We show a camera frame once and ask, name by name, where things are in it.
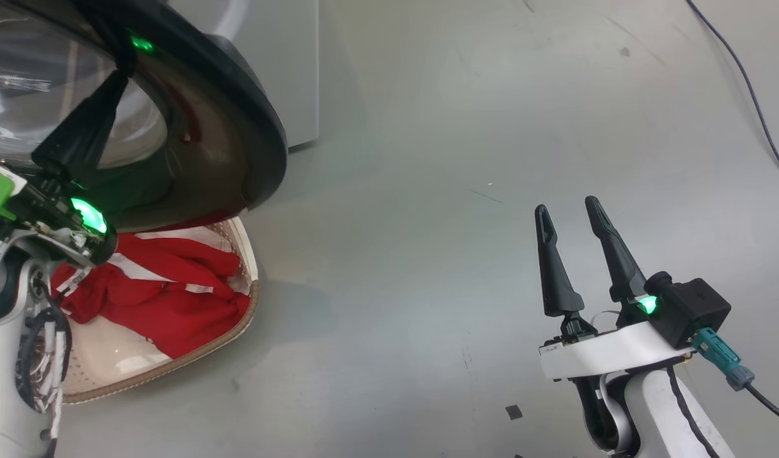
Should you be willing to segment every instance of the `green indicator light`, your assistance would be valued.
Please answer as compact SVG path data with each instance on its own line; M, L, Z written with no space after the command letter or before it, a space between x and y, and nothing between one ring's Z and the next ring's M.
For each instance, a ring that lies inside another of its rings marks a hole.
M658 307L658 299L655 296L646 296L638 301L638 307L639 309L644 310L646 315L652 315L654 309Z
M140 37L132 37L132 46L137 50L142 50L142 52L153 52L155 50L153 44Z
M84 200L70 200L72 200L72 206L80 212L81 218L84 220L84 226L102 234L107 233L107 221L104 221L104 215L101 212L96 211L94 206L86 203Z

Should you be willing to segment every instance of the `laundry basket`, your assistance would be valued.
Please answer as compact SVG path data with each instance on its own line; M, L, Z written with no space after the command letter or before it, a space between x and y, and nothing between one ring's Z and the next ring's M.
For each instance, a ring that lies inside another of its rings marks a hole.
M98 317L88 324L70 321L72 351L64 380L64 403L86 403L142 385L197 361L233 341L249 327L259 303L259 281L251 243L239 218L208 226L232 244L242 275L250 281L247 310L239 323L223 336L177 359L162 354L142 336Z

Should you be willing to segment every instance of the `cable connector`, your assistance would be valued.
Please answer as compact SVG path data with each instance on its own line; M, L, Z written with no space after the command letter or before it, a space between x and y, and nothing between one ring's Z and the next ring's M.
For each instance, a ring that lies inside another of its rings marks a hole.
M743 359L711 328L698 330L692 339L692 347L726 375L726 382L734 391L741 391L755 378L749 368L740 364Z

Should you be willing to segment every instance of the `gray floor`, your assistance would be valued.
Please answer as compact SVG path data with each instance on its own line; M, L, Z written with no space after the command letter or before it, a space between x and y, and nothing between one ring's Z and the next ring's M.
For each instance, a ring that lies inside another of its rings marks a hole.
M779 0L698 3L779 145ZM321 8L322 139L245 217L265 275L255 323L67 409L59 456L599 456L575 389L537 359L558 331L541 315L537 204L586 315L613 307L589 194L646 272L702 276L732 302L722 334L779 403L779 171L683 0ZM737 456L779 456L779 421L689 366Z

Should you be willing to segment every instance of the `red cloth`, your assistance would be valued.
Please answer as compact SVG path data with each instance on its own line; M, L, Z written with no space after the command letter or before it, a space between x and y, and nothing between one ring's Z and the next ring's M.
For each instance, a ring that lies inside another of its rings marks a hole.
M77 323L95 316L147 337L166 356L176 359L220 337L242 319L249 297L226 283L239 267L239 257L194 240L119 235L117 253L128 260L93 269L61 307ZM133 279L129 270L161 279ZM61 266L53 275L54 289L76 273ZM194 293L195 285L209 290Z

